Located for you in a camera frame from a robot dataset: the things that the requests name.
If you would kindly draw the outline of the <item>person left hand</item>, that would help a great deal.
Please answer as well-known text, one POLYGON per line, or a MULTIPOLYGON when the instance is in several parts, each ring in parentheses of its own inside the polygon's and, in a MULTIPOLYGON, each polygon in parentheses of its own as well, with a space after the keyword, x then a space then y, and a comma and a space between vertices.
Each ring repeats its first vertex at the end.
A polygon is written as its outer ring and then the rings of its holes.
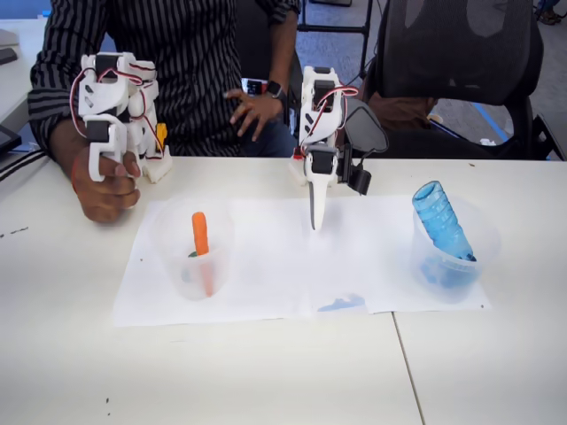
POLYGON ((253 142, 257 141, 264 127, 271 120, 275 120, 284 110, 282 101, 270 94, 250 97, 241 89, 232 89, 227 91, 224 97, 226 100, 237 99, 239 101, 236 110, 233 111, 229 119, 229 123, 232 125, 241 122, 237 131, 238 136, 243 136, 252 124, 256 125, 252 133, 253 142))

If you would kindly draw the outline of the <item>person right hand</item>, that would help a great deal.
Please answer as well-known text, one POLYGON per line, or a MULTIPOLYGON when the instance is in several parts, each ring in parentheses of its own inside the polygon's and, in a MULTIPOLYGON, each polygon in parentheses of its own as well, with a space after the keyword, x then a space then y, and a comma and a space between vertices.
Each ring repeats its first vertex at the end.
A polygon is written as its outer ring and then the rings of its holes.
POLYGON ((84 147, 74 160, 71 183, 84 215, 97 223, 115 222, 121 214, 136 205, 140 190, 136 179, 141 170, 136 156, 127 152, 123 162, 101 157, 99 173, 104 177, 95 182, 89 175, 89 147, 84 147))

